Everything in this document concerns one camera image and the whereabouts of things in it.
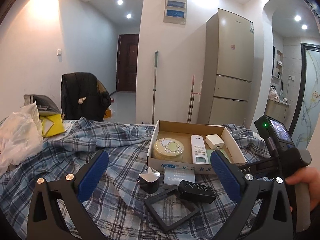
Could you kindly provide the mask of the person's right hand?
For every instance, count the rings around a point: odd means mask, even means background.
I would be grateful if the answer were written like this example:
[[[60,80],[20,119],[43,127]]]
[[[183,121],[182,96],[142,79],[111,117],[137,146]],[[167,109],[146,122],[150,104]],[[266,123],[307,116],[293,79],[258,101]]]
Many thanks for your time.
[[[319,170],[314,167],[304,167],[285,179],[288,185],[307,183],[310,193],[310,210],[312,211],[320,200]]]

